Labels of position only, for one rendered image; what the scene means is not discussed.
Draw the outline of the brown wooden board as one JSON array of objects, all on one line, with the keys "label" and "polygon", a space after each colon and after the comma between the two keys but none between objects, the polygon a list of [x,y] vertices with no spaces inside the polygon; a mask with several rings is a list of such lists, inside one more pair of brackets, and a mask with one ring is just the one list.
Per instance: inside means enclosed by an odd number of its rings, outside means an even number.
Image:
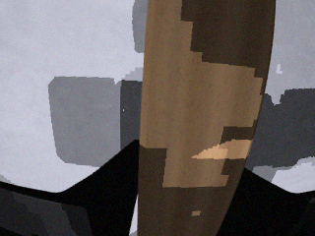
[{"label": "brown wooden board", "polygon": [[149,0],[137,236],[216,236],[256,134],[276,0]]}]

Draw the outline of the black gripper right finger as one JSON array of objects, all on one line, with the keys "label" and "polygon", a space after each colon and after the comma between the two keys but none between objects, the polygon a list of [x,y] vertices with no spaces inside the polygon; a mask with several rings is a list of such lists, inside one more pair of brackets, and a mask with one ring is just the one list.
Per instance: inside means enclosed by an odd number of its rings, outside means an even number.
[{"label": "black gripper right finger", "polygon": [[244,166],[216,236],[294,236],[311,220],[315,220],[315,190],[288,192]]}]

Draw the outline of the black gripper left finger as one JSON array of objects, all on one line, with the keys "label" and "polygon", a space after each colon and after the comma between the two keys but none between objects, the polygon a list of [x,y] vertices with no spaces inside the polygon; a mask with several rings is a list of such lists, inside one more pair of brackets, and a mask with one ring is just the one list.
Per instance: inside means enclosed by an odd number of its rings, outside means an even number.
[{"label": "black gripper left finger", "polygon": [[64,192],[0,181],[0,227],[24,236],[129,236],[138,198],[140,141],[134,139]]}]

